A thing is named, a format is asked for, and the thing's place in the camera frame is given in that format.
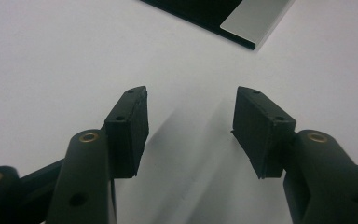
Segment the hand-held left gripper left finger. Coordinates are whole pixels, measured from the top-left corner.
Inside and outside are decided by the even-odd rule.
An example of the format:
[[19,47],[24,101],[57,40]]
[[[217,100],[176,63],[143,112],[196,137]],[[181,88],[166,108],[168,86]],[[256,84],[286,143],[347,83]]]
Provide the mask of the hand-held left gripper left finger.
[[149,134],[146,86],[123,93],[104,121],[110,148],[111,176],[137,175]]

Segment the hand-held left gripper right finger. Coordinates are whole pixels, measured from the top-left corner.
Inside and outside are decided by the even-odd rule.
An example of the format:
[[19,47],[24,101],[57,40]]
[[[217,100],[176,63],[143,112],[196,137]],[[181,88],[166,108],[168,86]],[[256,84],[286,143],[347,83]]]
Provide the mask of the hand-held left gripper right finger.
[[258,178],[279,178],[281,151],[295,135],[296,120],[261,91],[238,87],[232,133]]

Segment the silver picture frame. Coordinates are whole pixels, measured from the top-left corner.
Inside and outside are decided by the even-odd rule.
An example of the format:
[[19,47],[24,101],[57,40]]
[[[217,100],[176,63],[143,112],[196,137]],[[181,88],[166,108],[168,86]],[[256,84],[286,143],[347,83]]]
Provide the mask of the silver picture frame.
[[142,0],[247,49],[259,49],[295,0]]

